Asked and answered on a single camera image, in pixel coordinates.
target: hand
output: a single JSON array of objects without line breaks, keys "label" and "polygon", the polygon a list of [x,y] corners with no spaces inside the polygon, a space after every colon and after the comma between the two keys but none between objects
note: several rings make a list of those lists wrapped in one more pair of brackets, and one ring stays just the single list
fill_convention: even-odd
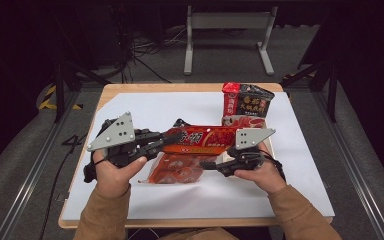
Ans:
[{"label": "hand", "polygon": [[[261,142],[258,147],[260,150],[268,152],[264,142]],[[236,170],[235,176],[255,182],[259,188],[268,194],[275,193],[286,187],[286,182],[270,160],[265,160],[263,165],[255,170]]]},{"label": "hand", "polygon": [[[104,158],[102,150],[96,150],[93,161],[96,163]],[[117,168],[109,161],[96,165],[96,189],[106,197],[121,197],[129,188],[129,180],[145,166],[147,159],[140,157],[126,167]]]}]

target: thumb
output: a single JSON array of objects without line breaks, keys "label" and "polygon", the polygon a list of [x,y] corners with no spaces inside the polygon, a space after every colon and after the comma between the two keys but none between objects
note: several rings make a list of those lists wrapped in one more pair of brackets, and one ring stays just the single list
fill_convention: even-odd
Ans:
[{"label": "thumb", "polygon": [[242,179],[254,181],[254,182],[257,177],[255,171],[248,171],[248,170],[236,170],[234,174],[238,178],[242,178]]},{"label": "thumb", "polygon": [[125,166],[123,171],[126,174],[126,177],[130,179],[135,176],[136,173],[138,173],[143,168],[143,166],[145,166],[146,162],[146,157],[140,157],[131,162],[129,165]]}]

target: jacket cuff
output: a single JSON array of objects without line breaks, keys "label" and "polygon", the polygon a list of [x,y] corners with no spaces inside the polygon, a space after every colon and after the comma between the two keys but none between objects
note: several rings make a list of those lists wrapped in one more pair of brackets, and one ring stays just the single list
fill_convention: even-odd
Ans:
[{"label": "jacket cuff", "polygon": [[268,198],[276,218],[281,223],[297,218],[313,206],[291,185],[270,194]]},{"label": "jacket cuff", "polygon": [[109,198],[93,189],[83,215],[98,226],[114,225],[127,218],[130,200],[130,185],[121,197]]}]

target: brown jacket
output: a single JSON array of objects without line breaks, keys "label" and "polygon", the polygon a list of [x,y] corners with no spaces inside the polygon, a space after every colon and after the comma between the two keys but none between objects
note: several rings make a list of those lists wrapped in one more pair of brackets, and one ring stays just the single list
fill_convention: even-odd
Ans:
[{"label": "brown jacket", "polygon": [[[270,204],[286,238],[341,239],[317,209],[292,186],[269,195]],[[120,198],[106,198],[96,189],[83,210],[74,239],[124,240],[124,224],[129,208],[130,189]],[[222,228],[184,231],[167,235],[163,240],[236,239]]]}]

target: forearm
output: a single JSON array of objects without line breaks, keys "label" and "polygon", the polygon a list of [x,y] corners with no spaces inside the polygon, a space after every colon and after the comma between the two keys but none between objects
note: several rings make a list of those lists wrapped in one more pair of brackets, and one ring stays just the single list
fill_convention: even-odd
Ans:
[{"label": "forearm", "polygon": [[125,239],[130,187],[119,198],[108,198],[95,188],[80,216],[74,239]]},{"label": "forearm", "polygon": [[292,186],[269,195],[269,200],[287,239],[341,239],[320,212]]}]

